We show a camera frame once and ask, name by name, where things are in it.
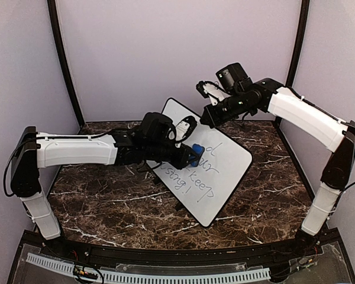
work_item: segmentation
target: whiteboard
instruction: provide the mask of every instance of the whiteboard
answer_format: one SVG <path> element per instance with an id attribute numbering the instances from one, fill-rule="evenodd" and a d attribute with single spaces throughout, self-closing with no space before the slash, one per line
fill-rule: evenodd
<path id="1" fill-rule="evenodd" d="M 184 143 L 205 147 L 199 165 L 177 170 L 169 163 L 162 163 L 154 173 L 195 219 L 208 227 L 250 168 L 253 157 L 221 131 L 200 124 L 199 116 L 172 98 L 167 100 L 162 113 L 170 117 L 174 125 L 188 115 L 198 122 Z M 157 165 L 153 161 L 147 163 L 150 167 Z"/>

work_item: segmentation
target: black marker writing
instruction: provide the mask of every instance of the black marker writing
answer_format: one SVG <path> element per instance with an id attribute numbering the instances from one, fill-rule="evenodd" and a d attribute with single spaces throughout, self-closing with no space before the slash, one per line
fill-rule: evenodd
<path id="1" fill-rule="evenodd" d="M 190 186 L 189 189 L 187 189 L 187 191 L 184 192 L 184 194 L 187 194 L 191 188 L 192 188 L 192 187 Z"/>
<path id="2" fill-rule="evenodd" d="M 208 160 L 204 160 L 204 158 L 200 159 L 199 166 L 202 167 L 206 172 L 209 172 L 210 170 L 214 170 L 217 173 L 220 173 L 217 169 L 215 169 L 212 164 Z"/>
<path id="3" fill-rule="evenodd" d="M 219 145 L 215 146 L 214 148 L 213 147 L 207 147 L 205 151 L 210 152 L 210 154 L 215 157 L 214 150 L 217 149 L 221 145 L 222 145 L 222 142 L 219 143 Z"/>
<path id="4" fill-rule="evenodd" d="M 168 175 L 168 177 L 173 180 L 176 185 L 174 186 L 174 188 L 178 191 L 181 188 L 183 188 L 184 186 L 187 185 L 187 183 L 185 182 L 185 180 L 181 179 L 181 177 L 175 172 L 175 169 L 173 169 L 172 167 L 163 167 L 165 164 L 163 163 L 160 168 L 162 170 L 166 170 L 164 173 L 166 175 Z"/>
<path id="5" fill-rule="evenodd" d="M 197 203 L 199 203 L 199 202 L 200 202 L 204 197 L 206 197 L 206 196 L 207 196 L 207 197 L 210 197 L 210 198 L 214 197 L 214 192 L 213 192 L 212 188 L 209 188 L 208 191 L 205 192 L 205 194 L 202 195 L 199 200 L 197 200 Z"/>

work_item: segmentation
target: metal frame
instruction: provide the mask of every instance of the metal frame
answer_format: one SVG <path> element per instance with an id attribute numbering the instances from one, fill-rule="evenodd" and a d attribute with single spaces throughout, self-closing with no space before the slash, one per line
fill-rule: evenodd
<path id="1" fill-rule="evenodd" d="M 327 230 L 321 234 L 319 241 L 321 245 L 337 241 L 341 247 L 345 263 L 350 274 L 352 283 L 355 283 L 355 274 L 347 255 L 344 243 L 337 228 Z M 116 268 L 118 264 L 136 264 L 146 266 L 210 266 L 221 264 L 247 263 L 247 267 L 263 266 L 269 267 L 271 273 L 281 271 L 289 267 L 292 256 L 284 254 L 271 254 L 271 251 L 282 251 L 292 245 L 293 239 L 278 241 L 268 244 L 257 244 L 254 246 L 219 248 L 214 250 L 146 250 L 134 248 L 119 248 L 100 246 L 96 244 L 81 243 L 70 240 L 60 240 L 55 243 L 47 243 L 42 237 L 31 231 L 24 231 L 18 246 L 7 284 L 14 280 L 15 271 L 20 259 L 24 244 L 41 248 L 41 253 L 55 257 L 64 255 L 65 258 L 75 261 L 74 255 L 65 255 L 66 252 L 75 250 L 79 261 L 88 266 L 100 269 L 103 267 Z"/>
<path id="2" fill-rule="evenodd" d="M 82 114 L 82 110 L 79 105 L 78 97 L 76 96 L 76 92 L 73 86 L 72 77 L 67 62 L 66 52 L 64 51 L 64 47 L 63 47 L 63 40 L 62 40 L 62 34 L 60 32 L 56 2 L 55 0 L 47 0 L 47 5 L 49 7 L 51 28 L 53 30 L 55 47 L 58 53 L 58 58 L 59 58 L 60 68 L 62 70 L 62 74 L 64 78 L 64 83 L 66 84 L 66 88 L 69 93 L 69 97 L 70 97 L 73 111 L 75 113 L 75 117 L 79 123 L 79 126 L 82 127 L 85 124 L 85 121 Z"/>
<path id="3" fill-rule="evenodd" d="M 309 3 L 310 0 L 301 1 L 301 11 L 300 11 L 300 17 L 298 21 L 295 46 L 293 48 L 291 64 L 289 66 L 289 71 L 285 82 L 285 86 L 287 87 L 292 87 L 293 81 L 295 80 L 295 76 L 298 68 L 298 62 L 301 55 L 302 44 L 304 42 L 306 22 L 308 21 Z M 280 128 L 281 122 L 282 122 L 281 117 L 276 117 L 275 124 L 278 128 Z"/>

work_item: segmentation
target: gray wall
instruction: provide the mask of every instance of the gray wall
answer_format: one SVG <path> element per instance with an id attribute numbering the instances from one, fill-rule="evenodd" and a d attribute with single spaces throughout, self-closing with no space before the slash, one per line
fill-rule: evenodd
<path id="1" fill-rule="evenodd" d="M 15 250 L 30 220 L 18 198 L 6 198 L 2 175 L 23 131 L 76 133 L 54 48 L 46 1 L 0 0 L 0 283 L 7 281 Z M 46 190 L 56 169 L 42 171 Z"/>
<path id="2" fill-rule="evenodd" d="M 86 120 L 139 120 L 171 96 L 201 113 L 209 101 L 196 84 L 233 62 L 253 80 L 285 82 L 300 3 L 58 0 Z"/>
<path id="3" fill-rule="evenodd" d="M 355 0 L 311 1 L 294 88 L 334 115 L 355 120 Z M 330 153 L 293 125 L 283 122 L 282 127 L 317 188 Z M 343 195 L 329 225 L 339 228 L 355 269 L 355 186 Z"/>

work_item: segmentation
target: black cable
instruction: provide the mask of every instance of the black cable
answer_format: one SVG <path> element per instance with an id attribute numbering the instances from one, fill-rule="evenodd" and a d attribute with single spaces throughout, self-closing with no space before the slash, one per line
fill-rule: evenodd
<path id="1" fill-rule="evenodd" d="M 296 272 L 299 272 L 299 271 L 300 271 L 300 269 L 295 269 L 295 270 L 289 272 L 288 274 L 280 275 L 280 276 L 274 276 L 274 277 L 275 278 L 286 278 L 286 277 L 288 277 L 288 276 L 290 276 L 290 275 L 292 275 L 292 274 L 294 274 Z"/>
<path id="2" fill-rule="evenodd" d="M 71 259 L 68 259 L 66 257 L 63 257 L 63 256 L 60 256 L 58 255 L 57 253 L 55 253 L 46 243 L 43 243 L 45 245 L 45 247 L 47 247 L 47 249 L 49 250 L 49 252 L 51 252 L 53 255 L 55 255 L 57 258 L 59 259 L 63 259 L 63 260 L 67 260 L 69 262 L 73 262 L 74 264 L 77 264 L 77 265 L 80 265 L 82 266 L 83 268 L 84 267 L 89 267 L 89 268 L 92 268 L 94 271 L 96 271 L 98 273 L 98 275 L 100 275 L 100 278 L 101 278 L 101 284 L 104 284 L 105 282 L 105 279 L 104 279 L 104 276 L 103 274 L 101 273 L 100 270 L 98 270 L 97 268 L 95 268 L 93 265 L 90 265 L 90 264 L 87 264 L 87 263 L 83 263 L 83 262 L 79 262 L 77 260 L 71 260 Z"/>
<path id="3" fill-rule="evenodd" d="M 289 256 L 289 255 L 293 254 L 292 251 L 270 250 L 269 252 L 270 252 L 270 253 L 279 253 L 279 254 L 281 254 L 281 255 L 283 255 L 283 256 Z"/>
<path id="4" fill-rule="evenodd" d="M 278 275 L 282 274 L 283 272 L 286 272 L 287 270 L 290 270 L 292 267 L 294 267 L 294 265 L 298 264 L 301 260 L 303 260 L 304 257 L 305 257 L 305 255 L 302 256 L 299 260 L 297 260 L 294 264 L 290 265 L 288 268 L 283 269 L 282 271 L 277 272 L 277 273 L 275 273 L 275 274 L 272 274 L 272 275 L 270 275 L 270 276 L 271 276 L 271 277 L 278 277 L 278 278 L 283 277 L 283 276 L 278 276 Z"/>
<path id="5" fill-rule="evenodd" d="M 213 86 L 215 86 L 217 89 L 219 89 L 220 91 L 222 91 L 222 92 L 224 92 L 224 93 L 226 93 L 227 95 L 229 95 L 230 96 L 230 94 L 228 93 L 228 92 L 226 92 L 223 88 L 221 88 L 219 85 L 217 85 L 216 83 L 213 83 L 213 82 L 211 82 L 211 81 L 205 81 L 204 82 L 205 84 L 210 84 L 210 85 L 213 85 Z"/>
<path id="6" fill-rule="evenodd" d="M 156 169 L 157 169 L 158 167 L 160 167 L 162 164 L 163 164 L 163 162 L 160 162 L 159 164 L 157 164 L 157 165 L 154 166 L 154 167 L 151 167 L 151 168 L 146 169 L 146 170 L 141 170 L 141 169 L 146 165 L 146 161 L 144 160 L 142 166 L 140 166 L 140 167 L 137 169 L 137 172 L 138 172 L 138 173 L 151 172 L 152 170 L 156 170 Z"/>
<path id="7" fill-rule="evenodd" d="M 340 121 L 337 117 L 333 116 L 332 114 L 330 114 L 330 113 L 327 112 L 326 110 L 320 108 L 319 106 L 316 106 L 315 104 L 313 104 L 312 102 L 308 101 L 308 100 L 305 99 L 305 98 L 303 99 L 293 88 L 291 88 L 291 87 L 289 87 L 289 86 L 287 86 L 287 88 L 288 88 L 295 96 L 297 96 L 299 99 L 301 99 L 303 102 L 305 102 L 305 103 L 307 103 L 308 105 L 314 107 L 315 109 L 317 109 L 317 110 L 323 112 L 324 114 L 326 114 L 327 116 L 329 116 L 329 117 L 331 117 L 332 119 L 336 120 L 336 121 L 339 122 L 340 124 L 343 124 L 343 125 L 345 125 L 345 126 L 347 126 L 347 127 L 351 127 L 351 128 L 353 128 L 353 129 L 355 129 L 355 126 L 354 126 L 354 125 L 349 124 L 349 123 L 344 122 L 344 121 Z M 354 186 L 354 185 L 355 185 L 355 181 L 354 181 L 353 183 L 347 185 L 347 186 L 344 188 L 344 190 L 346 190 L 346 189 L 348 189 L 348 188 L 350 188 L 350 187 L 352 187 L 352 186 Z"/>
<path id="8" fill-rule="evenodd" d="M 241 119 L 241 127 L 242 127 L 242 128 L 244 127 L 244 118 L 245 118 L 248 114 L 249 114 L 249 112 L 246 111 L 246 112 L 244 113 L 244 115 L 242 116 L 242 119 Z"/>
<path id="9" fill-rule="evenodd" d="M 181 138 L 180 140 L 178 140 L 178 141 L 175 141 L 175 143 L 182 143 L 182 142 L 184 142 L 185 140 L 187 140 L 189 138 L 189 136 L 188 135 L 185 135 L 183 138 Z"/>
<path id="10" fill-rule="evenodd" d="M 36 141 L 36 140 L 42 140 L 42 139 L 95 139 L 95 138 L 101 138 L 105 135 L 107 135 L 110 131 L 105 132 L 105 133 L 101 133 L 101 134 L 97 134 L 97 135 L 77 135 L 77 136 L 65 136 L 65 135 L 59 135 L 59 136 L 39 136 L 39 137 L 33 137 L 33 138 L 29 138 L 26 139 L 25 141 L 23 141 L 22 143 L 20 143 L 19 145 L 17 145 L 17 147 L 15 148 L 15 150 L 11 153 L 8 161 L 7 161 L 7 165 L 5 166 L 4 169 L 4 175 L 3 175 L 3 189 L 4 189 L 4 194 L 6 197 L 12 197 L 14 196 L 14 193 L 8 193 L 7 190 L 7 174 L 8 174 L 8 169 L 9 166 L 14 158 L 14 156 L 16 155 L 17 151 L 20 150 L 25 144 L 32 142 L 32 141 Z"/>

